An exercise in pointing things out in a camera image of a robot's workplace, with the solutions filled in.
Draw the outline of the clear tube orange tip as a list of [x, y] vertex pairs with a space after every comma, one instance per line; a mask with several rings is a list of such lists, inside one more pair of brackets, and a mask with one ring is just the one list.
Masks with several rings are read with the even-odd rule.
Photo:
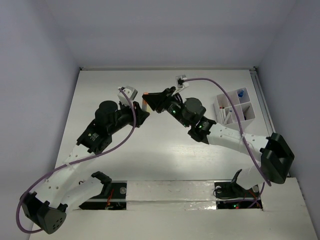
[[145, 112], [148, 112], [148, 103], [145, 101], [144, 99], [144, 95], [148, 95], [149, 93], [148, 92], [144, 92], [143, 95], [142, 95], [142, 107], [141, 109]]

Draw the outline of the red cap white marker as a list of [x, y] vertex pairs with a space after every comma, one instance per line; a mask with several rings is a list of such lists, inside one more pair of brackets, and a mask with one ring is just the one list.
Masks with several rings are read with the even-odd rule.
[[226, 118], [225, 108], [221, 106], [219, 108], [219, 111], [220, 111], [220, 115], [221, 115], [221, 122], [224, 123], [225, 118]]

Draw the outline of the blue cap white marker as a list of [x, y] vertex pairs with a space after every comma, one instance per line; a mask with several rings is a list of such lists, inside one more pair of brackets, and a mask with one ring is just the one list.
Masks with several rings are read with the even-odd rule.
[[226, 125], [228, 123], [229, 119], [232, 116], [232, 112], [233, 112], [232, 110], [228, 110], [228, 111], [225, 110], [225, 117], [224, 117], [224, 121], [223, 121], [224, 125]]

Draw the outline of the blue glue bottle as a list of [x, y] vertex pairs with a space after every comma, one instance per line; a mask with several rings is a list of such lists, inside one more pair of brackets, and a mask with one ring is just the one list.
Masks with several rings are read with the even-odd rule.
[[239, 98], [242, 98], [245, 94], [245, 90], [244, 89], [240, 89], [238, 92], [237, 92], [237, 95]]

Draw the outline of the black scissors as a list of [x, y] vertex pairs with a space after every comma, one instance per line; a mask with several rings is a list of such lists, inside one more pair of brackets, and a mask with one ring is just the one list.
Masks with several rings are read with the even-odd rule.
[[244, 120], [246, 121], [247, 120], [247, 115], [248, 115], [248, 111], [249, 109], [251, 108], [250, 105], [246, 106], [244, 109], [243, 109], [243, 117], [244, 117]]

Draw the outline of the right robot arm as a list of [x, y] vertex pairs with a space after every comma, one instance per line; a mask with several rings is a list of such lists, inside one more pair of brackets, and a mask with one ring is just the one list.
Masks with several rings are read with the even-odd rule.
[[265, 181], [284, 184], [294, 154], [282, 135], [258, 136], [241, 133], [205, 117], [206, 108], [195, 97], [182, 101], [175, 87], [162, 92], [143, 94], [143, 100], [157, 112], [168, 112], [184, 127], [188, 135], [199, 143], [225, 147], [253, 157], [254, 164], [240, 169], [234, 175], [230, 190], [235, 196], [242, 196], [254, 185]]

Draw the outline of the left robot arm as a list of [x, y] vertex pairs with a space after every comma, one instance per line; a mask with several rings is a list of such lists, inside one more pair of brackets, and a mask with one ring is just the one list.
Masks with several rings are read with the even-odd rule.
[[94, 119], [76, 140], [76, 144], [62, 165], [46, 173], [22, 194], [16, 208], [15, 221], [26, 234], [20, 221], [20, 212], [39, 228], [37, 232], [56, 232], [67, 214], [92, 197], [104, 198], [110, 194], [112, 179], [101, 171], [88, 176], [73, 186], [96, 158], [121, 147], [149, 117], [136, 101], [103, 101], [95, 111]]

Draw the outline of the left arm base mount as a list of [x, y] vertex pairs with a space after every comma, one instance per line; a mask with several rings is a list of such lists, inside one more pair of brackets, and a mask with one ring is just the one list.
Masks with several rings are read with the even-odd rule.
[[102, 184], [100, 193], [89, 200], [83, 202], [79, 208], [81, 210], [126, 210], [127, 209], [127, 182], [112, 181], [112, 179], [97, 171], [91, 177], [98, 179]]

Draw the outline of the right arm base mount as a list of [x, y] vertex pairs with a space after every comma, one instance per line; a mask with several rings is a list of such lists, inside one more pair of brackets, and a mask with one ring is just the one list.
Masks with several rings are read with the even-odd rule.
[[214, 183], [213, 196], [216, 198], [218, 210], [263, 209], [258, 185], [244, 189], [236, 183], [241, 169], [236, 172], [231, 181]]

